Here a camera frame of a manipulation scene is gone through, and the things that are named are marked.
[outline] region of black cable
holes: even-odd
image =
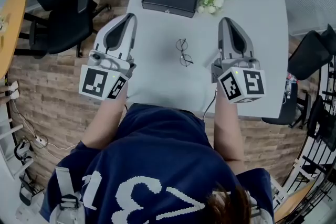
[[[202,121],[204,121],[205,114],[206,114],[206,112],[209,110],[209,108],[210,108],[210,106],[213,104],[213,102],[215,101],[216,96],[217,96],[217,88],[216,88],[216,90],[215,90],[215,96],[214,96],[213,100],[211,101],[210,105],[206,108],[206,110],[205,110],[205,112],[204,112],[204,114],[203,114]]]

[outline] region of power strip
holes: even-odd
[[[41,138],[39,135],[36,135],[35,140],[43,147],[47,146],[47,141],[45,141],[43,138]]]

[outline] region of hair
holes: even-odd
[[[223,187],[219,187],[217,195],[211,195],[207,200],[207,223],[213,224],[249,224],[251,207],[246,192],[236,187],[229,195]]]

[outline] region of wooden table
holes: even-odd
[[[6,75],[12,62],[13,55],[42,56],[38,50],[15,49],[18,38],[29,39],[29,34],[20,33],[23,19],[42,20],[36,16],[25,13],[26,0],[7,0],[0,14],[8,23],[4,33],[0,33],[0,78]]]
[[[274,213],[274,221],[277,223],[284,217],[288,216],[294,211],[294,209],[301,203],[305,198],[307,193],[311,190],[312,186],[315,184],[315,180],[307,183],[304,187],[300,188],[298,191],[292,193],[286,201],[281,204],[280,208]]]
[[[143,9],[130,0],[127,12],[138,19],[134,49],[137,65],[129,81],[129,102],[205,111],[216,84],[211,65],[218,53],[218,23],[223,17],[240,24],[251,38],[255,57],[265,71],[267,95],[238,104],[238,114],[277,118],[282,105],[288,64],[288,23],[285,0],[225,0],[223,12],[193,18]],[[179,39],[186,38],[193,65],[180,63]],[[215,102],[209,112],[214,112]]]

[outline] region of person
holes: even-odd
[[[55,222],[67,189],[85,223],[273,223],[270,175],[246,169],[237,105],[217,87],[212,148],[191,112],[134,104],[119,124],[126,84],[57,165],[41,215]]]
[[[10,86],[0,86],[0,93],[4,93],[6,91],[10,92],[9,96],[0,97],[0,105],[9,102],[12,99],[19,98],[20,93],[19,93],[18,88],[19,88],[19,84],[17,81],[14,81],[12,85]]]

